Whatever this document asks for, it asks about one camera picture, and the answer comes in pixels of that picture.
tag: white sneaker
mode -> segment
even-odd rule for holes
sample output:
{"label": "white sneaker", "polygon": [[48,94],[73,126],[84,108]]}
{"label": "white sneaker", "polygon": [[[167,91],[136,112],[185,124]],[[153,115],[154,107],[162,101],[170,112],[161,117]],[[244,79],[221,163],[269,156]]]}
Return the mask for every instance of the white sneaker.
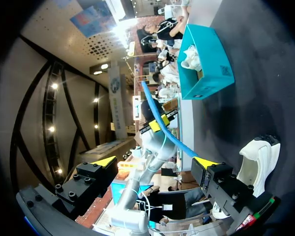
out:
{"label": "white sneaker", "polygon": [[276,166],[280,147],[275,137],[264,135],[256,137],[240,150],[243,161],[237,179],[246,185],[253,185],[255,197],[265,191],[266,178]]}
{"label": "white sneaker", "polygon": [[199,54],[194,45],[191,45],[184,53],[186,54],[186,59],[181,62],[183,68],[196,71],[202,70]]}

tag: blue tube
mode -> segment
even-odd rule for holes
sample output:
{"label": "blue tube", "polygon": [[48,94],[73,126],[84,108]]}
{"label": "blue tube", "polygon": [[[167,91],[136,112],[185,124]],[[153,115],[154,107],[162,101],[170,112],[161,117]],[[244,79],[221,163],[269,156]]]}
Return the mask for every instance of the blue tube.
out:
{"label": "blue tube", "polygon": [[166,125],[164,124],[162,117],[160,116],[156,108],[155,102],[145,82],[142,82],[142,87],[143,87],[144,93],[146,94],[147,102],[149,104],[149,107],[151,108],[154,118],[156,119],[157,123],[159,124],[159,126],[161,127],[162,131],[167,136],[167,138],[169,138],[177,147],[179,147],[182,151],[184,151],[188,156],[198,157],[197,153],[195,153],[193,150],[191,150],[189,147],[187,147],[185,144],[179,141],[174,135],[172,135],[171,132],[169,132],[169,130],[166,128]]}

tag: white shirt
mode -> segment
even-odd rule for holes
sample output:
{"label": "white shirt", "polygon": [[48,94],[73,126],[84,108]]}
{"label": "white shirt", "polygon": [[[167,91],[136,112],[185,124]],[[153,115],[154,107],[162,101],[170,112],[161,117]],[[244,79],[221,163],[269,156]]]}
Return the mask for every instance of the white shirt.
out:
{"label": "white shirt", "polygon": [[166,83],[176,83],[180,85],[179,80],[179,73],[177,70],[173,69],[171,64],[166,65],[163,69],[161,69],[161,74],[164,76],[164,79],[162,80],[163,84]]}

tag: gray floor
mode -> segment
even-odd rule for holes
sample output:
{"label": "gray floor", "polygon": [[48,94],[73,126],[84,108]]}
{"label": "gray floor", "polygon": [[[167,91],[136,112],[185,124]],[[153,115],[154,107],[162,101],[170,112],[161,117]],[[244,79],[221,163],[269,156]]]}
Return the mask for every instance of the gray floor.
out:
{"label": "gray floor", "polygon": [[223,0],[211,27],[236,83],[200,105],[199,155],[238,172],[242,147],[257,135],[277,135],[281,152],[266,190],[282,202],[270,222],[288,222],[295,211],[295,39],[261,0]]}

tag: poster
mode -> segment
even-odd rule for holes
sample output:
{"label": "poster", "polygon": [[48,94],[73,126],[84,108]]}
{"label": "poster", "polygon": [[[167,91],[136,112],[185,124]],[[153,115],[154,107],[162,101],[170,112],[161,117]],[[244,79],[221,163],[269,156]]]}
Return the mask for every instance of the poster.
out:
{"label": "poster", "polygon": [[81,11],[70,21],[85,37],[111,31],[117,26],[105,1],[95,2],[93,6]]}
{"label": "poster", "polygon": [[123,114],[119,66],[113,66],[109,68],[108,74],[109,101],[110,107],[112,109],[116,137],[117,139],[125,139],[128,137],[128,135]]}

